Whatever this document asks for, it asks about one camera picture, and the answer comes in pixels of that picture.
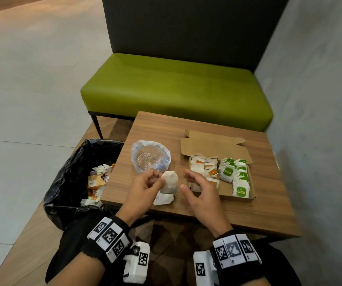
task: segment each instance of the green cushioned seat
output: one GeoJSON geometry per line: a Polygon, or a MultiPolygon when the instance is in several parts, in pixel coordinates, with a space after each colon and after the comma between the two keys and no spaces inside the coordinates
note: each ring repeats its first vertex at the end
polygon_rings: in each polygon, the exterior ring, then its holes
{"type": "Polygon", "coordinates": [[[135,117],[139,110],[262,131],[273,112],[245,69],[112,54],[82,87],[90,112],[135,117]]]}

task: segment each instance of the right hand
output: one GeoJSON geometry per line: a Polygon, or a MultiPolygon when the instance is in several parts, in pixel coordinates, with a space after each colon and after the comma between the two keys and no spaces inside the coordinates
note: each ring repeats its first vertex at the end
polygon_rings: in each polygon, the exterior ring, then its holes
{"type": "Polygon", "coordinates": [[[196,197],[186,185],[180,185],[180,190],[200,223],[206,226],[215,238],[232,230],[222,209],[217,188],[201,174],[192,170],[185,169],[184,177],[187,182],[201,187],[200,197],[196,197]]]}

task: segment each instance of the black wrist strap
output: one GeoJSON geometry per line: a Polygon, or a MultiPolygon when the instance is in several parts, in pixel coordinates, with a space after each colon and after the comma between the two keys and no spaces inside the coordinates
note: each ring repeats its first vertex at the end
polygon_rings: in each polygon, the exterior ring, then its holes
{"type": "Polygon", "coordinates": [[[92,258],[98,258],[105,268],[122,260],[125,249],[132,245],[128,237],[130,227],[116,216],[103,218],[89,233],[88,241],[81,251],[92,258]]]}
{"type": "Polygon", "coordinates": [[[231,230],[216,238],[209,250],[220,285],[242,285],[264,276],[262,262],[245,234],[231,230]]]}

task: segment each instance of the floor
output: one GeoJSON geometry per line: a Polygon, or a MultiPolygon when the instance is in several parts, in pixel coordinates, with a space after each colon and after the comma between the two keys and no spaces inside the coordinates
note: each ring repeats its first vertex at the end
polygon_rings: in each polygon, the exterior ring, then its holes
{"type": "Polygon", "coordinates": [[[0,11],[0,264],[90,125],[79,91],[110,54],[101,0],[0,11]]]}

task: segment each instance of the black garbage bag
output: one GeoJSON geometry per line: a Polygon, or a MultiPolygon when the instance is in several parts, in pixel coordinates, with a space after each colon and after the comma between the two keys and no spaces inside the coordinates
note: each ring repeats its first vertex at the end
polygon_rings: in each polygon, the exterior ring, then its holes
{"type": "Polygon", "coordinates": [[[81,207],[88,197],[88,176],[93,167],[112,165],[122,150],[124,142],[105,139],[85,139],[84,143],[66,161],[44,197],[44,210],[60,229],[72,221],[94,212],[108,211],[96,206],[81,207]]]}

